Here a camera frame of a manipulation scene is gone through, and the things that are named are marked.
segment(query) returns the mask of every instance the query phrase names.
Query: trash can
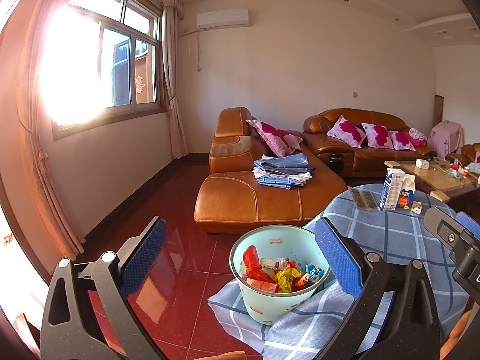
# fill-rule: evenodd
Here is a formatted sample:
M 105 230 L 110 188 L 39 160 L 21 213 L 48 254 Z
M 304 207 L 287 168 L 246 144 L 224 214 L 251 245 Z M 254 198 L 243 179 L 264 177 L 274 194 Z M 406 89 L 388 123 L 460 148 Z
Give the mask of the trash can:
M 243 252 L 255 245 L 259 258 L 288 257 L 299 264 L 305 272 L 306 264 L 322 268 L 323 276 L 311 287 L 298 292 L 277 294 L 261 291 L 242 280 L 240 264 Z M 230 251 L 230 269 L 240 284 L 243 302 L 248 314 L 264 325 L 272 325 L 282 315 L 294 309 L 313 295 L 330 273 L 330 266 L 315 242 L 315 234 L 301 227 L 272 225 L 260 227 L 243 235 Z

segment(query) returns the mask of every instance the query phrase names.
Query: brown leather sofa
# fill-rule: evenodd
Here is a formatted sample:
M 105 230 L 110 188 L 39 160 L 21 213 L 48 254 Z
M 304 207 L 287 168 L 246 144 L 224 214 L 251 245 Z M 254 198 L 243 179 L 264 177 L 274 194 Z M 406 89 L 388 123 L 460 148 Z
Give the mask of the brown leather sofa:
M 453 162 L 455 159 L 460 162 L 460 165 L 467 167 L 470 163 L 475 162 L 475 155 L 480 152 L 480 142 L 465 145 L 462 147 L 462 151 L 457 153 L 450 153 L 445 156 L 447 161 Z
M 305 145 L 302 152 L 315 167 L 303 187 L 283 190 L 260 185 L 252 172 L 254 160 L 272 155 L 246 120 L 244 107 L 224 109 L 210 150 L 210 175 L 198 193 L 194 218 L 207 233 L 244 234 L 255 228 L 288 224 L 303 226 L 347 189 L 345 182 Z
M 384 177 L 385 161 L 414 161 L 417 158 L 428 159 L 437 155 L 435 150 L 428 146 L 417 147 L 417 151 L 371 148 L 367 146 L 366 139 L 361 148 L 350 147 L 327 135 L 341 115 L 359 128 L 362 128 L 361 123 L 380 124 L 395 131 L 408 131 L 410 128 L 399 117 L 353 108 L 331 109 L 309 117 L 303 124 L 305 132 L 302 136 L 305 144 L 326 164 L 332 154 L 340 154 L 344 166 L 340 176 L 343 178 Z

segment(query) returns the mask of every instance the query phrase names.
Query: screw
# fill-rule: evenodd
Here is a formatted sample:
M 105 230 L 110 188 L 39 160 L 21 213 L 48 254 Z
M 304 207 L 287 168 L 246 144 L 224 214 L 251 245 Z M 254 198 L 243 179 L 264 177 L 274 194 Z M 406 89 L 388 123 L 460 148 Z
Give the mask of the screw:
M 115 253 L 112 251 L 106 251 L 104 254 L 102 254 L 102 260 L 105 261 L 106 263 L 109 263 L 115 259 Z
M 371 263 L 377 263 L 378 261 L 380 261 L 380 256 L 376 253 L 369 253 L 367 254 L 367 260 Z
M 70 263 L 70 260 L 65 257 L 64 259 L 61 259 L 61 260 L 58 262 L 58 266 L 59 266 L 60 268 L 65 268 L 69 263 Z
M 422 262 L 417 259 L 413 260 L 412 265 L 417 269 L 422 269 L 423 267 Z

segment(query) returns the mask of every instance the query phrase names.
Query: bucket rim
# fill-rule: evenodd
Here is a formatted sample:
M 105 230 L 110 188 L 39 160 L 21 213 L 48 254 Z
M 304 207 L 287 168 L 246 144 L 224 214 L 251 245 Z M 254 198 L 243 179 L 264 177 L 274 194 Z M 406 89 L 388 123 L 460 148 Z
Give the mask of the bucket rim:
M 328 275 L 330 275 L 330 264 L 328 264 L 328 268 L 326 269 L 326 271 L 323 273 L 323 276 L 321 277 L 321 279 L 319 281 L 317 281 L 316 283 L 314 283 L 312 286 L 306 288 L 306 289 L 303 289 L 301 291 L 295 291 L 295 292 L 289 292 L 289 293 L 286 293 L 286 294 L 279 294 L 279 293 L 272 293 L 272 292 L 266 292 L 266 291 L 262 291 L 258 288 L 255 288 L 253 286 L 251 286 L 250 284 L 248 284 L 246 281 L 242 280 L 242 277 L 239 275 L 239 273 L 237 272 L 237 270 L 235 269 L 234 265 L 233 265 L 233 251 L 235 251 L 238 247 L 238 245 L 249 235 L 251 234 L 254 234 L 254 233 L 258 233 L 258 232 L 261 232 L 261 231 L 264 231 L 264 230 L 268 230 L 269 228 L 272 228 L 272 227 L 278 227 L 278 226 L 282 226 L 282 227 L 291 227 L 291 228 L 294 228 L 294 229 L 297 229 L 297 230 L 302 230 L 302 231 L 306 231 L 307 233 L 311 234 L 313 237 L 315 237 L 315 234 L 307 229 L 304 229 L 303 227 L 298 227 L 298 226 L 293 226 L 293 225 L 268 225 L 268 226 L 262 226 L 262 227 L 259 227 L 259 228 L 256 228 L 254 230 L 251 230 L 249 231 L 248 233 L 245 233 L 244 235 L 242 235 L 238 240 L 237 242 L 235 242 L 235 244 L 233 245 L 232 249 L 230 250 L 230 256 L 229 256 L 229 266 L 230 266 L 230 270 L 232 271 L 233 273 L 233 276 L 237 279 L 237 281 L 239 281 L 240 284 L 243 284 L 245 286 L 247 286 L 248 288 L 250 288 L 251 290 L 255 291 L 256 293 L 258 294 L 261 294 L 261 295 L 266 295 L 266 296 L 270 296 L 270 297 L 274 297 L 274 298 L 288 298 L 288 297 L 293 297 L 293 296 L 297 296 L 297 295 L 302 295 L 302 294 L 306 294 L 307 292 L 310 292 L 312 290 L 314 290 L 315 288 L 317 288 L 319 285 L 323 284 L 323 282 L 327 279 Z

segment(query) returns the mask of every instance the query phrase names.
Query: air conditioner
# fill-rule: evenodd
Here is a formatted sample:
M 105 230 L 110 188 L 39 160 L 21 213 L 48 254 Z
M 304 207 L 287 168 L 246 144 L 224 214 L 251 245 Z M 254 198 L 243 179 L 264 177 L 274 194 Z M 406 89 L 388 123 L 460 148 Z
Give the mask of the air conditioner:
M 248 27 L 250 25 L 248 9 L 225 9 L 222 11 L 197 14 L 197 26 L 202 30 L 218 28 Z

